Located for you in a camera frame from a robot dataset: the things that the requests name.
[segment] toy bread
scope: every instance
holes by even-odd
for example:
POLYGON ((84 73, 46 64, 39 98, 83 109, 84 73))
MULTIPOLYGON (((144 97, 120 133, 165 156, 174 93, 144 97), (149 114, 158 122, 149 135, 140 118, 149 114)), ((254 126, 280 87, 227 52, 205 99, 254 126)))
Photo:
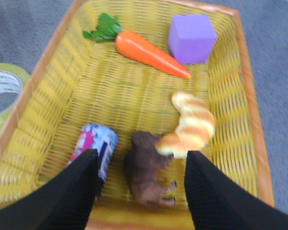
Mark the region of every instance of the toy bread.
POLYGON ((177 91, 171 101, 180 112, 179 124, 174 132, 161 137, 156 144, 160 154, 174 154, 186 158, 190 150, 201 150, 213 137, 216 121, 206 104, 188 91, 177 91))

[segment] floor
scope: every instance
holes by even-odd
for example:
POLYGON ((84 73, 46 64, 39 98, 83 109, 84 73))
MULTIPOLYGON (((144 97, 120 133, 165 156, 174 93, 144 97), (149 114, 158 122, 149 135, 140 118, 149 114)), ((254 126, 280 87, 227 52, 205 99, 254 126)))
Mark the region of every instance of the floor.
MULTIPOLYGON (((203 0, 240 11, 276 208, 288 214, 288 0, 203 0)), ((29 73, 72 0, 0 0, 0 62, 29 73)))

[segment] carrot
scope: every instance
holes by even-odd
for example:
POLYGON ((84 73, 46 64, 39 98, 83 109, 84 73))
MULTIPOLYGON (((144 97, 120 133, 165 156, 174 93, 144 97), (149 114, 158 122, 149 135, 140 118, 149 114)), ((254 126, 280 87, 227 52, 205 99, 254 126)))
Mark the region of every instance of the carrot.
POLYGON ((95 41, 115 41, 119 53, 130 59, 142 62, 165 73, 189 79, 190 72, 185 69, 171 55, 153 45, 141 35, 122 30, 117 23, 118 17, 111 18, 103 13, 99 17, 99 25, 96 31, 83 31, 83 36, 95 41))

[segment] woven texture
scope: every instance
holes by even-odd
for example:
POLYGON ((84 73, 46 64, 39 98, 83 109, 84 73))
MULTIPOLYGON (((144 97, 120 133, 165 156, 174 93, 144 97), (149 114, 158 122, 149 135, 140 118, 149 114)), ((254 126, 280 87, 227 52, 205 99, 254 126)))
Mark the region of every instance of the woven texture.
POLYGON ((216 118, 216 135, 202 151, 226 175, 257 196, 257 171, 241 60, 232 18, 157 0, 91 0, 73 16, 43 77, 30 98, 0 159, 0 206, 36 190, 58 174, 71 156, 87 123, 113 129, 119 143, 111 159, 102 197, 92 219, 147 226, 192 229, 183 186, 185 160, 161 172, 161 183, 177 180, 174 208, 147 210, 134 203, 122 161, 137 130, 161 136, 175 129, 179 113, 170 102, 177 90, 202 98, 216 118), (190 80, 120 55, 113 42, 82 37, 93 30, 100 13, 118 15, 133 30, 167 51, 171 18, 207 14, 218 39, 207 64, 186 65, 190 80))

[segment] basket rim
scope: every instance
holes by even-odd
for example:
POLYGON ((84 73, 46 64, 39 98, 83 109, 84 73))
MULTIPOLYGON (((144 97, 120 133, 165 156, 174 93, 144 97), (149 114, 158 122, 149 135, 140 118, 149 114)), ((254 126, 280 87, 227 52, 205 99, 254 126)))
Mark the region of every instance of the basket rim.
MULTIPOLYGON (((247 48, 247 42, 239 11, 223 5, 203 3, 193 0, 161 0, 161 1, 172 2, 188 6, 191 8, 202 9, 205 11, 218 11, 232 17, 232 20, 237 29, 237 38, 241 58, 241 75, 243 79, 243 85, 246 92, 250 113, 251 129, 253 135, 254 150, 256 155, 258 195, 262 201, 274 207, 275 204, 273 197, 272 181, 268 163, 268 155, 264 140, 264 132, 262 128, 262 122, 260 119, 260 113, 257 103, 250 56, 247 48)), ((51 37, 46 48, 44 49, 44 52, 42 53, 39 61, 37 62, 31 74, 31 78, 29 79, 27 85, 24 88, 24 91, 16 101, 15 106, 9 115, 9 118, 7 119, 6 123, 4 124, 0 132, 0 158, 2 156, 3 150, 8 145, 12 137, 12 134, 18 125, 20 117, 22 116, 28 101, 30 100, 39 82, 41 81, 43 73, 46 70, 46 66, 50 62, 61 38, 64 36, 66 30, 68 29, 72 17, 84 2, 85 0, 73 1, 71 6, 65 13, 63 19, 59 23, 56 31, 51 37)))

